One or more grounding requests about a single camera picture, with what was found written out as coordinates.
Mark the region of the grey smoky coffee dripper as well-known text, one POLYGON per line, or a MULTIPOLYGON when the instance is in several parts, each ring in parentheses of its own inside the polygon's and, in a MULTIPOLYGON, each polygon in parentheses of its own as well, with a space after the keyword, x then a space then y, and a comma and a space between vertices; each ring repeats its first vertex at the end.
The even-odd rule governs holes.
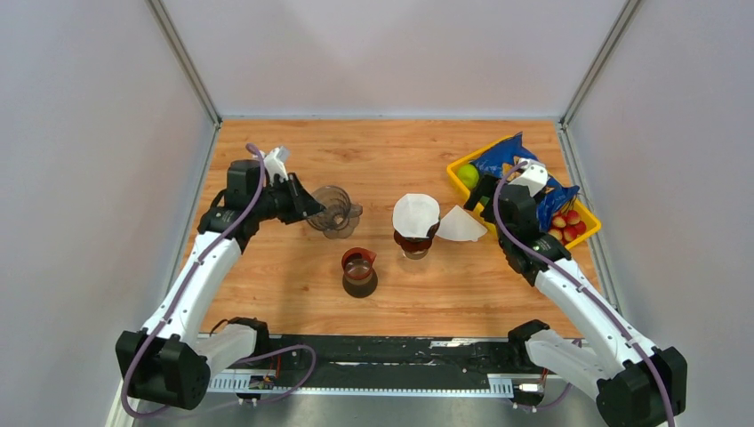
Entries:
POLYGON ((363 207, 353 202, 344 189, 324 186, 316 189, 312 197, 325 210, 307 219, 310 227, 330 239, 345 239, 354 233, 360 223, 363 207))

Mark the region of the amber coffee dripper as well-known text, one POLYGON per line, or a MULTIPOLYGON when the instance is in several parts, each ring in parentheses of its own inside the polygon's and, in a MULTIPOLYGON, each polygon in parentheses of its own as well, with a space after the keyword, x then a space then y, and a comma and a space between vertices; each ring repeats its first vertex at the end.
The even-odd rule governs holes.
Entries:
POLYGON ((433 239, 439 229, 440 222, 437 222, 428 229, 427 235, 423 238, 407 238, 401 235, 397 230, 394 231, 393 238, 398 246, 404 251, 405 249, 430 249, 433 239))

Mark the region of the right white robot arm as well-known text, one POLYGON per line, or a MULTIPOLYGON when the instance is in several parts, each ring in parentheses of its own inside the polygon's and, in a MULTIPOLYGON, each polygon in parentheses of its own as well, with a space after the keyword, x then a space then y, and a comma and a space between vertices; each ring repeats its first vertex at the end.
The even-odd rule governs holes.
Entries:
POLYGON ((547 296, 586 339, 582 348, 540 320, 509 331, 510 364, 560 375, 590 397, 609 426, 673 426, 686 409, 687 362, 674 347, 662 349, 609 304, 565 246, 541 231, 529 188, 491 174, 470 192, 481 198, 508 265, 547 296))

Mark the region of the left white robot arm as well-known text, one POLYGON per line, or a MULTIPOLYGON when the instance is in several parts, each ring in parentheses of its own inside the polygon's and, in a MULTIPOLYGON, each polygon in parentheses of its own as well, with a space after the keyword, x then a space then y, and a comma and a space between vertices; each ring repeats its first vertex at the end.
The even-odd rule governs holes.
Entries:
POLYGON ((226 187, 201 216, 189 258, 167 296, 139 330, 122 332, 116 342, 121 403, 130 416, 140 413, 129 399, 157 403, 161 409, 194 409, 210 381, 238 360, 251 368, 270 361, 272 345, 262 338, 265 323, 233 318, 204 340, 198 337, 200 326, 221 282, 262 222, 291 224, 323 210, 273 154, 231 163, 226 187))

